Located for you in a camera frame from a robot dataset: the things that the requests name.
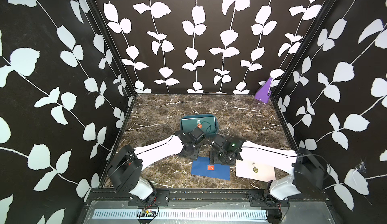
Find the teal plastic storage box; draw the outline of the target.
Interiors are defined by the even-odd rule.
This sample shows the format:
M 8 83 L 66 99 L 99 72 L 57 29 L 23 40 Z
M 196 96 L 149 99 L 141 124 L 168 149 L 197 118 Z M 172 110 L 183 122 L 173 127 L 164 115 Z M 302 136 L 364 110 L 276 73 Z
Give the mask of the teal plastic storage box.
M 190 115 L 190 116 L 185 116 L 182 119 L 186 119 L 186 118 L 199 118 L 199 117 L 214 117 L 215 118 L 215 123 L 216 123 L 217 131 L 214 132 L 214 133 L 210 133 L 210 134 L 204 133 L 206 137 L 212 137 L 212 136 L 216 135 L 219 132 L 218 120 L 217 120 L 217 118 L 214 115 L 211 115 L 211 114 Z

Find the dark green envelope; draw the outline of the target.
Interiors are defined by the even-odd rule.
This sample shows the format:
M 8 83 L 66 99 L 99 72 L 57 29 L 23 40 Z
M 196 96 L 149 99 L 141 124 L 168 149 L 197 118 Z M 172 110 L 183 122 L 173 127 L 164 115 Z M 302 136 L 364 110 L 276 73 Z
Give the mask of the dark green envelope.
M 186 118 L 181 121 L 181 130 L 192 131 L 196 128 L 201 129 L 204 133 L 214 133 L 217 131 L 214 117 Z

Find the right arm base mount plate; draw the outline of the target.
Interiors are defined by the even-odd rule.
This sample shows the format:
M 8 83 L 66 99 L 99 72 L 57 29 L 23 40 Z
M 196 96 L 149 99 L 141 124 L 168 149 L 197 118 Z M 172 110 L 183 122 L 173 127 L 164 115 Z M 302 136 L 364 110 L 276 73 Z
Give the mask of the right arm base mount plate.
M 270 194 L 265 194 L 264 190 L 256 189 L 248 191 L 246 198 L 251 207 L 261 207 L 268 209 L 276 209 L 281 207 L 289 207 L 287 200 L 277 200 Z

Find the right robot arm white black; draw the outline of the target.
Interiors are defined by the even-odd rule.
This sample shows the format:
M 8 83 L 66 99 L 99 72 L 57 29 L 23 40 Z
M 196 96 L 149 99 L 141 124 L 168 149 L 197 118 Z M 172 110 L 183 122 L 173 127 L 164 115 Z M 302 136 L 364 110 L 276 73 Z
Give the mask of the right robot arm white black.
M 211 164 L 234 166 L 237 177 L 266 182 L 259 196 L 265 202 L 298 194 L 317 197 L 332 170 L 325 158 L 306 148 L 281 150 L 221 135 L 213 138 L 211 148 Z

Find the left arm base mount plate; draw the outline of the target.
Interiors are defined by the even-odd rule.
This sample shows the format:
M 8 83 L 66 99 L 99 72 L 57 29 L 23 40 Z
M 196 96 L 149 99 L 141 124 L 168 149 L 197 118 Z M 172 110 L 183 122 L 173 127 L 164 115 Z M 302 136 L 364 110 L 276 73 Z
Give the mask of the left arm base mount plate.
M 139 197 L 133 195 L 131 196 L 128 206 L 137 206 L 137 207 L 161 207 L 168 206 L 169 204 L 170 191 L 156 189 L 152 194 L 147 197 L 145 200 L 141 200 Z

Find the dark blue envelope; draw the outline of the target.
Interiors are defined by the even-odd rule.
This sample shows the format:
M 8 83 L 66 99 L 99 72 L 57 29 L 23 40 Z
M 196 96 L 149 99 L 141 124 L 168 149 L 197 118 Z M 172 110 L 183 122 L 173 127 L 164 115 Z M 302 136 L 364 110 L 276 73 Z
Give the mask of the dark blue envelope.
M 230 180 L 230 166 L 211 164 L 208 157 L 199 156 L 192 162 L 191 174 L 221 180 Z

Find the pale pink envelope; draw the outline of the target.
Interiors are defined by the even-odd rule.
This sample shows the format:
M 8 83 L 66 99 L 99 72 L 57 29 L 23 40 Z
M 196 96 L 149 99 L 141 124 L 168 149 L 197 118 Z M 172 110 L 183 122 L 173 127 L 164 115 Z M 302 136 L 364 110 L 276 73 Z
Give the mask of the pale pink envelope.
M 237 177 L 263 182 L 276 180 L 275 169 L 269 165 L 247 160 L 237 160 L 235 168 Z

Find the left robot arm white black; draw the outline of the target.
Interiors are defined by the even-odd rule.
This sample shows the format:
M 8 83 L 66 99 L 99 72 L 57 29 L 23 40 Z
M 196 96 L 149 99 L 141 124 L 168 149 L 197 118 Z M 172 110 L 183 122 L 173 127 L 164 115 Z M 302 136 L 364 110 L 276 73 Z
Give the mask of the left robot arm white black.
M 192 156 L 203 139 L 205 134 L 197 127 L 190 132 L 177 131 L 147 146 L 133 148 L 125 145 L 107 167 L 107 175 L 115 192 L 134 195 L 145 203 L 153 202 L 157 191 L 149 180 L 141 177 L 141 172 L 171 155 Z

